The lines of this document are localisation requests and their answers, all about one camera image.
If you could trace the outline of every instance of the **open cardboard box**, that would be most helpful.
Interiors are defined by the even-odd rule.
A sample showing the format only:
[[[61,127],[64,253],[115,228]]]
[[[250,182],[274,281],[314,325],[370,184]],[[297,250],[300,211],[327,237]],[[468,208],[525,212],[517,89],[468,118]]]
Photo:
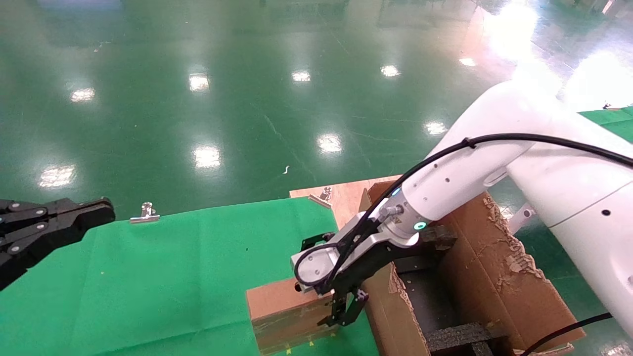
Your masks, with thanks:
[[[392,182],[365,189],[360,211]],[[508,335],[514,353],[520,353],[553,331],[576,322],[556,288],[535,267],[523,244],[514,238],[497,204],[484,193],[437,222],[458,237],[437,266],[437,273],[451,293],[462,324],[479,322]],[[407,284],[393,263],[367,279],[366,311],[382,356],[431,355],[420,329]],[[573,350],[571,341],[584,337],[581,329],[543,345],[543,355],[563,355]]]

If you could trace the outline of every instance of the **green floor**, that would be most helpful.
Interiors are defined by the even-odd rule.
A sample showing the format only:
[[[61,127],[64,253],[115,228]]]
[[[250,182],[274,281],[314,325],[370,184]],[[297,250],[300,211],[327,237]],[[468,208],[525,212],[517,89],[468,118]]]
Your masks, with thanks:
[[[2,0],[0,197],[107,196],[127,219],[398,174],[510,78],[630,104],[632,6],[576,3]],[[520,238],[578,318],[603,310],[542,225]],[[587,332],[577,355],[631,343]]]

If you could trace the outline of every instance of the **cardboard box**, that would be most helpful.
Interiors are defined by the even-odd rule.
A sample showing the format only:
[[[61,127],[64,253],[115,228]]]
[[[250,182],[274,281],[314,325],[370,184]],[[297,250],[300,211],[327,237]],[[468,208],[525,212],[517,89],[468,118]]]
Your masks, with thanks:
[[[332,296],[295,291],[294,278],[246,291],[257,346],[262,355],[328,336],[338,326],[317,323],[332,313]]]
[[[360,211],[391,185],[365,189]],[[543,336],[576,322],[556,288],[537,269],[523,244],[514,238],[497,204],[484,193],[437,224],[458,237],[437,272],[453,297],[460,321],[479,322],[507,334],[515,353]],[[366,311],[383,356],[430,355],[413,306],[393,263],[367,279]],[[547,355],[571,352],[571,341],[584,337],[577,329],[543,345]]]

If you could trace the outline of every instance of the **green cloth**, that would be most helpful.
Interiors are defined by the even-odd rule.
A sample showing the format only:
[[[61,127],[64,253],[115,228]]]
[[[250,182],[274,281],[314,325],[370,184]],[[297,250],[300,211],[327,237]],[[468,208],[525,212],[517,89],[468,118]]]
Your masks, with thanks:
[[[621,110],[585,111],[580,114],[628,142],[633,142],[633,107]]]
[[[335,229],[307,198],[98,227],[0,293],[0,354],[258,355],[246,290],[291,277],[301,240]],[[292,354],[378,352],[363,313]]]

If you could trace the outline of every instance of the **black cable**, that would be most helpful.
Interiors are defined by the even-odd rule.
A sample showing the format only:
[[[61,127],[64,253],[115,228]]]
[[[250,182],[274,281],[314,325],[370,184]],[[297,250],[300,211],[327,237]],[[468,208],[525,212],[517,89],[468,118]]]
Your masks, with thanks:
[[[590,318],[585,319],[585,320],[581,320],[581,321],[573,323],[573,324],[571,324],[569,326],[565,326],[562,329],[556,330],[555,332],[553,332],[553,333],[545,336],[544,338],[540,339],[539,341],[534,343],[534,345],[528,347],[527,350],[524,351],[521,354],[521,356],[528,356],[530,353],[532,353],[537,348],[541,347],[543,344],[545,344],[549,340],[557,338],[557,337],[559,337],[559,336],[561,336],[563,334],[567,334],[571,330],[576,330],[579,327],[583,327],[583,326],[589,325],[589,324],[591,324],[593,322],[602,321],[602,320],[609,319],[609,318],[612,318],[612,317],[613,316],[611,315],[611,313],[604,313],[604,314],[596,315],[594,317],[590,317]]]
[[[326,276],[323,276],[320,279],[317,279],[314,282],[306,282],[299,276],[299,265],[301,264],[301,262],[303,262],[303,260],[305,260],[308,256],[310,256],[314,251],[323,250],[325,248],[336,247],[336,246],[337,246],[337,244],[335,244],[335,243],[324,243],[324,244],[321,244],[321,245],[316,245],[313,248],[311,248],[308,251],[306,251],[306,253],[304,253],[303,255],[299,256],[299,258],[297,259],[297,262],[294,264],[294,275],[296,276],[297,281],[299,281],[299,283],[303,284],[304,286],[312,287],[312,286],[316,286],[321,281],[323,281],[325,278],[327,278],[327,275],[326,275]]]
[[[580,143],[576,141],[571,141],[571,140],[560,138],[560,137],[545,136],[545,135],[539,135],[539,134],[510,133],[510,134],[484,135],[484,136],[475,137],[473,139],[464,138],[464,140],[462,140],[461,142],[456,143],[452,146],[448,146],[447,148],[444,148],[443,150],[437,153],[434,153],[433,155],[428,156],[427,158],[422,160],[420,163],[416,164],[407,172],[405,172],[400,178],[396,179],[396,181],[393,182],[393,184],[391,184],[391,186],[389,186],[389,188],[387,188],[387,190],[385,190],[380,195],[380,197],[374,201],[374,203],[370,206],[370,208],[367,209],[365,214],[363,214],[363,216],[356,223],[356,225],[350,231],[348,231],[348,233],[345,234],[343,238],[341,238],[341,241],[343,242],[352,241],[352,239],[357,235],[361,235],[361,237],[366,237],[363,235],[366,233],[369,233],[369,231],[363,231],[362,233],[359,234],[359,232],[357,231],[358,227],[365,225],[365,223],[369,219],[369,216],[378,207],[378,204],[380,204],[382,200],[388,197],[396,188],[402,185],[402,183],[405,180],[407,180],[409,177],[415,174],[415,172],[419,171],[420,169],[426,167],[427,165],[437,161],[438,159],[446,155],[459,151],[460,149],[467,148],[467,147],[475,149],[476,145],[478,144],[488,143],[488,142],[493,142],[493,141],[533,141],[533,142],[555,144],[557,146],[563,146],[563,147],[568,147],[568,148],[573,148],[580,151],[588,152],[596,156],[600,156],[602,158],[606,158],[616,163],[625,165],[629,168],[633,168],[633,158],[626,157],[624,155],[621,155],[620,153],[608,151],[607,149],[604,149],[604,148],[600,148],[597,146],[592,146],[590,144]],[[299,262],[303,261],[305,257],[307,257],[311,253],[312,250],[306,251],[306,253],[304,253],[303,255],[299,257],[299,259],[297,260],[297,263],[295,264],[295,268],[294,268],[295,277],[300,283],[306,286],[314,286],[325,280],[327,280],[327,282],[325,283],[326,286],[329,285],[332,282],[334,276],[336,276],[337,272],[339,271],[343,263],[347,260],[347,258],[351,254],[351,251],[353,251],[353,249],[356,248],[358,244],[360,244],[361,242],[362,242],[362,238],[356,240],[354,243],[349,243],[348,247],[345,250],[341,251],[341,255],[337,259],[336,264],[334,264],[334,268],[332,268],[332,270],[328,274],[321,277],[319,280],[311,282],[309,284],[304,283],[304,281],[301,279],[298,273]]]

